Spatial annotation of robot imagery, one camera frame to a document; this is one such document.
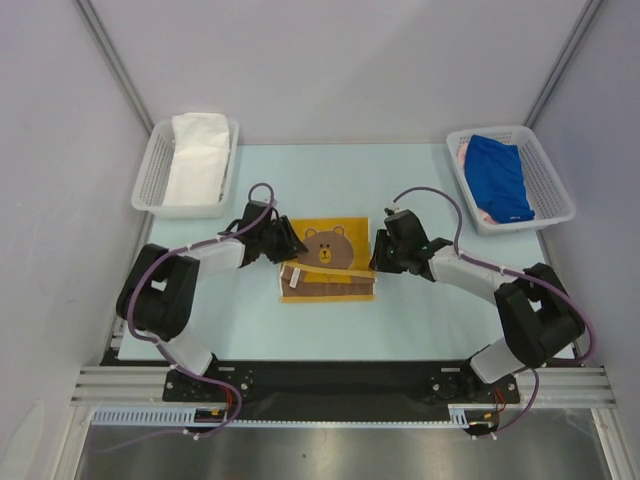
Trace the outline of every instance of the pink cloth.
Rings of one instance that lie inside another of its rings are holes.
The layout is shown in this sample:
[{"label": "pink cloth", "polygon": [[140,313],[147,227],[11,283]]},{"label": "pink cloth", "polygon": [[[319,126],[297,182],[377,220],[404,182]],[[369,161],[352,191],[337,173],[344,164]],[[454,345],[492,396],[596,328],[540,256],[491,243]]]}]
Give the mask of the pink cloth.
[{"label": "pink cloth", "polygon": [[[469,142],[463,143],[462,145],[460,145],[460,149],[458,150],[458,163],[460,164],[460,167],[462,167],[463,172],[464,172],[464,161],[467,158],[468,148],[469,148]],[[478,209],[478,211],[480,212],[480,215],[482,215],[482,219],[485,222],[490,223],[491,225],[498,225],[498,222],[496,222],[493,218],[491,218],[491,215],[489,215],[487,212],[481,209]]]}]

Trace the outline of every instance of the metal floor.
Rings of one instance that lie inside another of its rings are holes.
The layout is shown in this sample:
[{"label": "metal floor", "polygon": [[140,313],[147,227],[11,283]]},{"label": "metal floor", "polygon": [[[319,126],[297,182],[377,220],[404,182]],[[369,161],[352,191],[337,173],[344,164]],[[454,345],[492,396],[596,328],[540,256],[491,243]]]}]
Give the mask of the metal floor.
[{"label": "metal floor", "polygon": [[76,480],[347,480],[611,478],[589,410],[534,410],[497,441],[460,430],[229,428],[194,442],[92,427]]}]

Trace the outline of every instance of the wire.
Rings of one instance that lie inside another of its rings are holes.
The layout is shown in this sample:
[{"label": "wire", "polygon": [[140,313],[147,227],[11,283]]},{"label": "wire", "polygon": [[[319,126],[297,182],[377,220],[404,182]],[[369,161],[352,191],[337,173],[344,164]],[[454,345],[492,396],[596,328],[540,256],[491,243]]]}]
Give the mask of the wire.
[{"label": "wire", "polygon": [[[271,211],[272,211],[273,207],[275,206],[276,199],[275,199],[275,192],[273,191],[273,187],[271,187],[271,185],[269,185],[268,183],[260,182],[260,183],[256,183],[254,186],[252,186],[251,189],[249,190],[249,201],[251,201],[251,199],[252,199],[253,192],[259,187],[266,187],[269,190],[269,201],[267,203],[267,208],[265,208],[265,210],[258,216],[258,218],[256,218],[249,225],[247,225],[244,228],[241,228],[237,232],[233,232],[233,233],[230,233],[228,235],[225,235],[225,236],[222,236],[222,237],[218,237],[218,238],[211,238],[211,239],[208,239],[208,240],[202,240],[200,242],[194,243],[191,246],[184,246],[184,247],[176,248],[176,249],[173,249],[173,250],[169,250],[166,253],[164,253],[163,255],[161,255],[160,257],[158,257],[158,259],[156,259],[156,261],[153,262],[151,264],[151,266],[147,269],[147,271],[144,272],[144,274],[140,277],[140,281],[138,282],[138,284],[133,289],[133,293],[131,294],[131,299],[129,300],[129,305],[127,307],[127,318],[126,318],[127,328],[129,330],[129,333],[131,334],[131,336],[133,338],[136,338],[137,340],[141,340],[143,342],[153,343],[158,348],[158,351],[162,354],[162,356],[165,358],[165,360],[167,360],[167,362],[169,362],[169,365],[171,365],[172,368],[175,368],[175,370],[177,370],[178,372],[182,373],[183,375],[186,375],[186,376],[188,376],[188,377],[190,377],[190,378],[192,378],[194,380],[198,380],[200,382],[209,383],[209,384],[212,384],[212,385],[217,385],[217,386],[222,387],[222,388],[227,390],[227,392],[228,392],[228,394],[227,394],[227,403],[229,404],[229,409],[227,411],[227,419],[224,420],[222,423],[220,423],[220,425],[218,425],[213,430],[210,430],[210,431],[204,432],[204,433],[195,434],[194,435],[195,439],[211,437],[211,436],[217,434],[218,432],[220,432],[229,423],[233,422],[238,417],[238,415],[240,414],[240,410],[242,409],[242,395],[240,394],[238,389],[236,387],[234,387],[233,385],[231,385],[230,383],[223,382],[223,381],[220,381],[220,380],[215,380],[213,378],[207,378],[207,377],[204,377],[202,375],[195,374],[195,373],[189,371],[188,369],[186,369],[185,367],[179,365],[178,362],[176,361],[176,359],[173,358],[171,356],[171,354],[162,346],[162,344],[160,343],[160,340],[158,338],[152,337],[152,336],[148,336],[148,335],[142,335],[142,334],[140,334],[140,333],[138,333],[136,331],[135,326],[133,325],[133,312],[135,310],[135,305],[136,305],[136,302],[138,301],[138,297],[140,296],[140,292],[144,288],[145,284],[149,281],[149,279],[151,279],[152,275],[158,269],[158,267],[160,267],[160,265],[162,265],[167,259],[169,259],[169,258],[171,258],[173,256],[176,256],[176,255],[181,255],[181,254],[186,253],[186,252],[188,252],[190,250],[196,250],[198,248],[206,247],[206,246],[209,246],[209,245],[214,245],[216,243],[224,242],[224,241],[231,240],[233,238],[239,237],[240,235],[243,235],[244,233],[248,232],[249,230],[251,230],[256,225],[258,225],[260,222],[262,222],[262,220],[264,220],[264,218],[266,218],[267,215],[271,215]],[[230,410],[231,405],[233,405],[233,398],[230,397],[229,392],[233,393],[233,395],[237,399],[237,406],[236,406],[235,410],[233,411],[233,413],[231,413],[231,410]],[[138,437],[136,439],[129,440],[127,442],[123,442],[121,444],[114,445],[112,447],[100,450],[99,453],[113,452],[113,451],[118,450],[120,448],[128,447],[130,445],[133,445],[135,443],[147,440],[149,438],[154,438],[154,437],[157,437],[157,436],[160,436],[160,435],[165,435],[165,434],[168,434],[168,433],[179,433],[179,432],[183,432],[183,430],[182,429],[181,430],[177,430],[177,429],[159,430],[159,431],[147,434],[147,435],[143,435],[142,437]]]},{"label": "wire", "polygon": [[455,208],[456,213],[458,215],[458,226],[456,228],[456,234],[453,237],[453,249],[461,259],[465,260],[468,263],[471,263],[472,265],[477,265],[479,267],[486,268],[487,270],[499,272],[505,275],[510,275],[512,277],[521,278],[523,280],[526,280],[527,282],[535,283],[536,285],[546,288],[554,295],[560,297],[561,300],[563,300],[567,305],[569,305],[569,307],[575,312],[578,318],[582,320],[587,332],[589,333],[589,347],[587,348],[587,351],[585,352],[584,355],[580,357],[576,357],[575,359],[554,358],[553,359],[554,362],[570,363],[570,364],[580,363],[584,360],[587,360],[593,355],[593,353],[595,352],[596,343],[597,343],[595,328],[591,323],[591,320],[589,320],[587,314],[584,312],[584,310],[582,310],[582,308],[580,308],[580,306],[576,304],[576,302],[574,302],[566,293],[564,293],[562,290],[560,290],[556,286],[551,285],[549,282],[545,282],[544,280],[540,280],[539,278],[532,277],[531,275],[527,275],[522,272],[517,272],[515,270],[510,270],[508,268],[502,268],[502,267],[499,267],[498,265],[494,265],[492,263],[485,262],[483,260],[478,260],[476,258],[473,258],[467,255],[466,253],[464,253],[464,251],[460,250],[459,243],[460,243],[460,234],[462,233],[462,210],[460,208],[460,205],[458,205],[458,203],[451,196],[433,187],[413,187],[400,193],[396,198],[393,199],[393,203],[396,203],[402,197],[404,197],[405,195],[411,192],[420,191],[420,190],[436,193],[441,197],[446,198],[449,201],[449,203],[453,205],[453,208]]},{"label": "wire", "polygon": [[513,427],[516,423],[522,420],[522,418],[529,412],[529,410],[531,410],[531,407],[533,407],[533,403],[536,401],[536,397],[538,396],[538,390],[540,389],[540,375],[538,375],[538,372],[536,372],[535,369],[531,368],[530,370],[531,370],[531,373],[533,373],[533,376],[535,378],[535,383],[533,385],[533,392],[531,392],[531,398],[527,402],[527,405],[520,411],[520,413],[513,420],[507,423],[504,427],[498,428],[495,432],[493,432],[494,434],[498,432],[504,432],[505,430],[508,430],[509,428]]},{"label": "wire", "polygon": [[[586,313],[573,300],[571,300],[571,298],[569,298],[569,296],[566,293],[564,293],[562,290],[558,289],[554,285],[551,285],[550,283],[545,282],[544,280],[540,280],[539,278],[532,277],[532,276],[527,275],[525,273],[516,272],[515,270],[502,268],[502,267],[499,267],[499,266],[494,265],[492,263],[485,262],[483,260],[478,260],[476,258],[473,258],[473,257],[465,254],[462,250],[460,250],[459,243],[460,243],[460,234],[462,233],[462,209],[460,208],[460,205],[458,205],[458,203],[453,199],[453,197],[451,197],[450,195],[446,194],[442,190],[438,190],[437,188],[433,188],[433,187],[424,187],[424,186],[412,187],[412,188],[409,188],[409,189],[405,190],[404,192],[400,193],[398,196],[396,196],[396,198],[393,199],[393,203],[395,204],[398,200],[400,200],[405,195],[407,195],[407,194],[409,194],[411,192],[416,192],[416,191],[426,191],[426,192],[435,193],[437,195],[440,195],[441,197],[444,197],[451,205],[453,205],[453,208],[456,210],[456,214],[458,215],[458,226],[456,227],[456,233],[455,233],[455,235],[453,237],[453,249],[454,249],[454,251],[456,252],[456,254],[458,255],[459,258],[463,259],[464,261],[466,261],[468,263],[471,263],[472,265],[477,265],[479,267],[483,267],[483,268],[486,268],[488,270],[492,270],[494,272],[500,272],[502,274],[511,275],[513,277],[521,278],[523,280],[526,280],[526,281],[531,282],[531,283],[535,283],[536,285],[539,285],[539,286],[541,286],[543,288],[546,288],[547,290],[549,290],[554,295],[560,297],[578,315],[580,320],[582,320],[582,322],[584,323],[587,332],[589,333],[589,348],[587,349],[585,354],[580,356],[580,357],[576,357],[575,359],[554,358],[555,362],[575,364],[575,363],[580,363],[580,362],[582,362],[584,360],[587,360],[588,358],[590,358],[593,355],[593,353],[595,352],[595,348],[596,348],[595,328],[594,328],[593,324],[591,323],[591,321],[589,320],[589,318],[587,317]],[[493,433],[503,432],[503,431],[511,428],[516,423],[518,423],[522,419],[522,417],[524,417],[527,414],[527,412],[529,412],[529,410],[531,410],[531,407],[533,406],[533,402],[535,402],[536,397],[538,396],[538,390],[540,388],[540,376],[538,375],[538,372],[536,372],[534,369],[531,369],[531,372],[533,373],[533,376],[535,377],[535,385],[533,387],[533,393],[531,394],[531,398],[529,399],[529,402],[524,407],[524,409],[518,414],[517,417],[515,417],[507,425],[505,425],[502,428],[499,428],[498,430],[496,430]]]}]

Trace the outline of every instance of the yellow paper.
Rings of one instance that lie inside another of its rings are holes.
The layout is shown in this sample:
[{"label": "yellow paper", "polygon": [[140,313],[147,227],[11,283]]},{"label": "yellow paper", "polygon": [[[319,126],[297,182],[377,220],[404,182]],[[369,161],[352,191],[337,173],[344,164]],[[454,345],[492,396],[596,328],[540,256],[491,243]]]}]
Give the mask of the yellow paper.
[{"label": "yellow paper", "polygon": [[374,299],[368,218],[296,219],[291,225],[309,252],[282,264],[283,302]]}]

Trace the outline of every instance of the black mounting plate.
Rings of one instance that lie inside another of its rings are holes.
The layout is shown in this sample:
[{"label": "black mounting plate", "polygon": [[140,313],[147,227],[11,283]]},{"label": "black mounting plate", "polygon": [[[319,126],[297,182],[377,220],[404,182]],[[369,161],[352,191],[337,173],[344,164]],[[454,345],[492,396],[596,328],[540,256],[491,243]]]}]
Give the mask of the black mounting plate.
[{"label": "black mounting plate", "polygon": [[[454,391],[465,377],[462,361],[445,362],[224,362],[217,378],[243,395],[239,419],[296,422],[448,421],[449,404],[486,405],[493,389],[519,403],[512,376],[490,388]],[[166,402],[225,402],[226,393],[175,370],[168,373]]]}]

